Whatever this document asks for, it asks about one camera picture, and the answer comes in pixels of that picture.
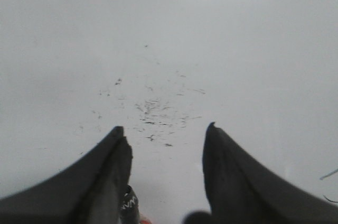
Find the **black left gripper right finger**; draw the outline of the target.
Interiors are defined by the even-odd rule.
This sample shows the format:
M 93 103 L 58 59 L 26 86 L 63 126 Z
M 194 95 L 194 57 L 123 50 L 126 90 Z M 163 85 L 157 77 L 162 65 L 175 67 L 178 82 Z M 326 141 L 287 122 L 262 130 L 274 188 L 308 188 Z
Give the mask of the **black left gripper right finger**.
M 212 223 L 337 223 L 337 207 L 266 168 L 210 123 L 203 174 Z

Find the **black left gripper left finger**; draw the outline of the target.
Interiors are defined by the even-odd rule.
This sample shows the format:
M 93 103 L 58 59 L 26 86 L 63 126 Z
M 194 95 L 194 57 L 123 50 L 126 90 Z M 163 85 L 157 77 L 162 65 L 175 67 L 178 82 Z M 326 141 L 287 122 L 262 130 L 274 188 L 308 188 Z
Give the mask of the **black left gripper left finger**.
M 1 223 L 117 223 L 131 165 L 117 126 L 67 169 L 1 199 Z

